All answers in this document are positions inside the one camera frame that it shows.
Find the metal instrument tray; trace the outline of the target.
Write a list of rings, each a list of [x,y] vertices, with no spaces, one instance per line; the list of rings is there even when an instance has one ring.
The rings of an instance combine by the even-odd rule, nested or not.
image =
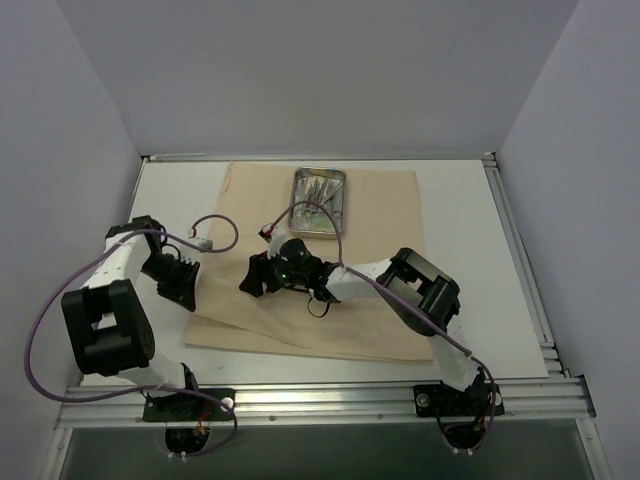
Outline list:
[[[322,176],[336,178],[344,182],[343,189],[337,193],[331,203],[325,206],[317,205],[320,213],[310,219],[295,218],[294,210],[306,203],[299,201],[296,195],[297,181],[308,176]],[[336,232],[342,233],[346,225],[346,186],[347,174],[344,170],[329,167],[299,167],[293,174],[293,186],[291,202],[299,203],[289,213],[288,226],[290,230],[301,237],[308,238],[334,238]]]

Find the beige surgical wrap cloth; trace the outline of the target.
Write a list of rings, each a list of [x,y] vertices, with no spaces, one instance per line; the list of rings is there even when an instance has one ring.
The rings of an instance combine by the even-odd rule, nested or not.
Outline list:
[[[234,162],[216,210],[237,225],[229,252],[201,255],[196,311],[183,333],[196,347],[336,359],[428,362],[426,337],[412,332],[379,298],[353,299],[330,308],[307,294],[279,291],[254,298],[239,290],[248,259],[265,250],[259,229],[289,205],[294,167]],[[349,265],[377,262],[409,247],[424,253],[420,192],[411,170],[350,169],[342,240],[309,239],[315,256]]]

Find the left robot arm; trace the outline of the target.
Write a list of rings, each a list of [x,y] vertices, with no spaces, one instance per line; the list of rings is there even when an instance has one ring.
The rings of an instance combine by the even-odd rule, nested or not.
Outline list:
[[[166,408],[179,419],[190,419],[202,405],[195,375],[156,350],[151,323],[135,289],[144,274],[156,282],[160,297],[189,312],[195,310],[200,264],[163,252],[163,231],[149,215],[110,228],[105,250],[111,254],[81,288],[64,293],[61,308],[83,374],[172,387]]]

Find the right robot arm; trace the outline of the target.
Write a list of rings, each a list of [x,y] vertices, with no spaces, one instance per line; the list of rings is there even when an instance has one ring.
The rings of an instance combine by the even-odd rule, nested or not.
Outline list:
[[[249,257],[239,289],[255,298],[282,289],[304,292],[327,305],[379,297],[413,332],[430,337],[439,364],[444,400],[455,412],[469,411],[480,400],[477,378],[487,375],[459,326],[460,287],[411,248],[388,259],[353,267],[314,256],[299,238],[271,237],[266,251]]]

